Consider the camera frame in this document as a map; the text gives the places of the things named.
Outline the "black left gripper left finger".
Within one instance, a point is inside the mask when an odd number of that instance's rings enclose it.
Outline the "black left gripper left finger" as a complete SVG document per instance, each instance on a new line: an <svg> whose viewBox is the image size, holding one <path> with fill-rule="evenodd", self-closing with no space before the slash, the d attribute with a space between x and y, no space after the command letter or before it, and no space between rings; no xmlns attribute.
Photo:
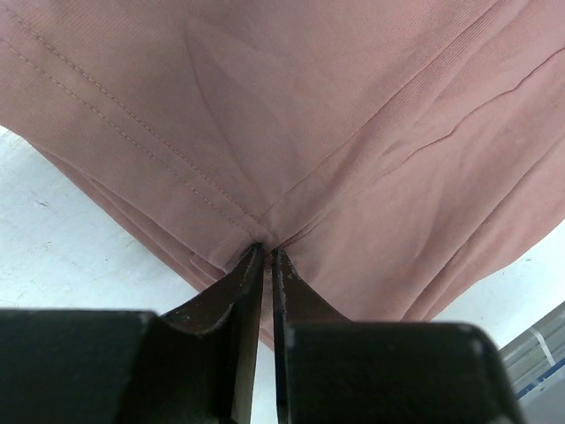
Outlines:
<svg viewBox="0 0 565 424"><path fill-rule="evenodd" d="M3 310L2 422L249 422L263 260L163 315Z"/></svg>

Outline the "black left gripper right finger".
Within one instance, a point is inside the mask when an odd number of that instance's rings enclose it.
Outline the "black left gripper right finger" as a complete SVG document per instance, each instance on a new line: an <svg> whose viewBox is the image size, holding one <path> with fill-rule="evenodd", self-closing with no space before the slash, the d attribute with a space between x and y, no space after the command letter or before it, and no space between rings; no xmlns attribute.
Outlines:
<svg viewBox="0 0 565 424"><path fill-rule="evenodd" d="M354 322L273 255L282 423L521 423L500 354L464 323Z"/></svg>

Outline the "pink printed t-shirt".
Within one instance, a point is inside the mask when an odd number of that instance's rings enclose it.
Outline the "pink printed t-shirt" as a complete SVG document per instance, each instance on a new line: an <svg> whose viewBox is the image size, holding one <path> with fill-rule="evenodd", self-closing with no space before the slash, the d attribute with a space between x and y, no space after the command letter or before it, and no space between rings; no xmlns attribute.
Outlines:
<svg viewBox="0 0 565 424"><path fill-rule="evenodd" d="M434 318L564 218L561 1L4 1L1 124L194 288Z"/></svg>

